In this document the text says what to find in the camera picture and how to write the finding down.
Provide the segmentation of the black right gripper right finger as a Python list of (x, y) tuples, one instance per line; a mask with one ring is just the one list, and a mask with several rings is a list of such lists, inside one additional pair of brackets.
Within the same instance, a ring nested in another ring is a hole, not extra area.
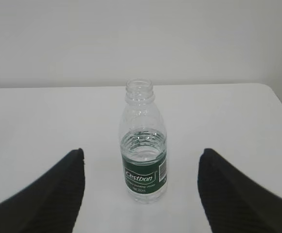
[(199, 159), (198, 192), (214, 233), (282, 233), (282, 198), (213, 149)]

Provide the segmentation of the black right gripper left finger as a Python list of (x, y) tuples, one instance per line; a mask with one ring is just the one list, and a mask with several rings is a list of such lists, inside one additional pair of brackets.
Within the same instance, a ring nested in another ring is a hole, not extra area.
[(84, 152), (72, 150), (0, 203), (0, 233), (71, 233), (85, 190)]

